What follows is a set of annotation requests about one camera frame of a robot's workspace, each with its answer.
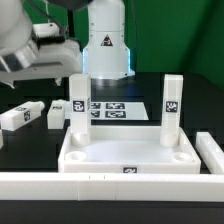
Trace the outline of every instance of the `green backdrop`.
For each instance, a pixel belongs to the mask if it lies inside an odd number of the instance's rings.
[[[132,52],[132,68],[140,72],[200,73],[224,90],[224,1],[223,0],[131,0],[126,5],[126,44]],[[42,8],[41,0],[36,3]],[[46,22],[27,3],[34,23]],[[66,10],[50,6],[50,14],[67,25]],[[74,14],[76,37],[88,42],[88,14]],[[138,48],[136,68],[136,46]]]

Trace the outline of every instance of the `white plastic fixture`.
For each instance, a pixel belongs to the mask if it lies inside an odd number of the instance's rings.
[[[208,132],[198,132],[196,148],[212,174],[224,174],[224,153]]]
[[[180,128],[179,145],[160,145],[160,127],[92,126],[87,146],[68,128],[58,160],[62,173],[199,174],[200,159]]]
[[[3,147],[4,142],[3,142],[3,136],[2,136],[2,130],[0,130],[0,149]]]
[[[71,102],[71,130],[74,145],[90,142],[91,126],[91,79],[89,75],[76,74],[69,78]]]
[[[0,115],[1,128],[15,131],[41,116],[43,102],[27,102]]]
[[[54,100],[47,114],[48,129],[63,129],[65,122],[65,105],[64,100]]]
[[[165,147],[178,145],[182,89],[182,75],[165,75],[160,137],[160,143]]]
[[[124,43],[125,5],[122,0],[95,0],[88,6],[89,43],[83,51],[83,72],[94,83],[134,76],[130,50]]]

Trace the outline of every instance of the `black table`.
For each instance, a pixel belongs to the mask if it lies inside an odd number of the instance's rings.
[[[196,133],[208,131],[224,146],[224,93],[203,76],[184,75],[181,127],[193,146]],[[92,125],[160,125],[163,73],[138,73],[136,81],[119,87],[92,87],[93,101],[144,102],[149,121],[92,121]],[[42,116],[15,132],[3,131],[1,172],[57,172],[57,158],[69,126],[47,129],[52,100],[69,100],[68,79],[0,84],[0,113],[27,101],[43,101]],[[201,173],[208,173],[202,163]],[[224,203],[0,201],[0,223],[222,223]]]

